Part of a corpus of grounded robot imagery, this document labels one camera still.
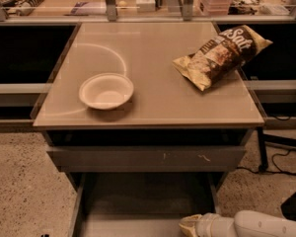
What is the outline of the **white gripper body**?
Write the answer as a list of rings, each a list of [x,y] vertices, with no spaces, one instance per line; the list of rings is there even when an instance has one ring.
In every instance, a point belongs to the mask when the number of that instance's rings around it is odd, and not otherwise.
[[[197,237],[236,237],[234,219],[215,213],[202,215],[195,223]]]

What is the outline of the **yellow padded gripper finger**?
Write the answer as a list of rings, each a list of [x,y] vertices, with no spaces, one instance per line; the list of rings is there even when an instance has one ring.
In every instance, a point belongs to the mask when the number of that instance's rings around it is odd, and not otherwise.
[[[185,237],[198,237],[196,234],[196,223],[201,219],[201,217],[201,214],[195,214],[181,219],[179,227]]]

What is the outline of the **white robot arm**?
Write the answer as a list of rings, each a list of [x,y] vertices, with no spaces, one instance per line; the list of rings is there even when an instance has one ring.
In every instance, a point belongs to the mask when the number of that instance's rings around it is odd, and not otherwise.
[[[241,210],[234,217],[195,214],[179,223],[186,237],[296,237],[296,221]]]

